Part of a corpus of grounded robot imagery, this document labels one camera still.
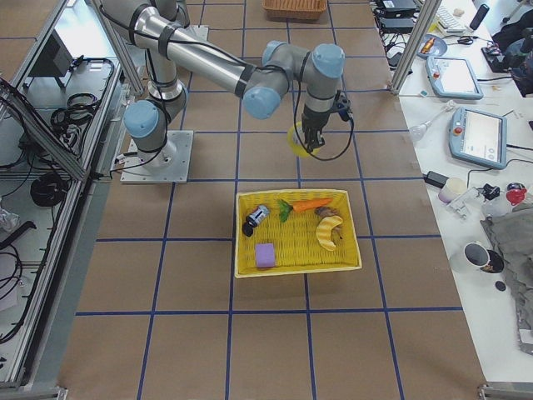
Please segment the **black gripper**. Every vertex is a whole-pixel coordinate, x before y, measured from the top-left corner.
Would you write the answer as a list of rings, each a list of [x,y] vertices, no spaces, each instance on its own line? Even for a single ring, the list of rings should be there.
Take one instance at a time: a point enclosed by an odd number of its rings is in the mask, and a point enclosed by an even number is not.
[[[307,144],[310,150],[316,151],[325,144],[322,136],[322,129],[329,120],[329,112],[318,112],[305,106],[301,115],[302,129],[296,130],[296,153],[308,153]]]

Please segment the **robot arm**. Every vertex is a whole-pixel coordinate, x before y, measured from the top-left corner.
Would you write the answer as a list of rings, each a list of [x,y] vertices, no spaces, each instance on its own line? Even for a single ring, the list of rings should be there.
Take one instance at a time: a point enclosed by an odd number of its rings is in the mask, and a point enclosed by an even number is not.
[[[323,43],[309,51],[271,41],[258,67],[193,37],[178,20],[187,15],[186,8],[175,7],[172,19],[163,17],[163,6],[157,2],[104,1],[99,10],[132,45],[153,51],[234,93],[256,119],[270,118],[293,83],[305,84],[301,120],[293,127],[309,156],[324,145],[322,130],[333,113],[345,122],[354,122],[350,102],[337,88],[345,66],[345,53],[340,47]]]

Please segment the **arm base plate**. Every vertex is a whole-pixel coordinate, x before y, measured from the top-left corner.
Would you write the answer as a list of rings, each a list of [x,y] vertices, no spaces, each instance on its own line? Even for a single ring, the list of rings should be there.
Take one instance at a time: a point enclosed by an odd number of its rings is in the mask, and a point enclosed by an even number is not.
[[[125,160],[120,181],[125,184],[186,183],[193,137],[191,130],[170,130],[161,151],[153,154],[140,152]],[[128,151],[137,152],[133,139]]]

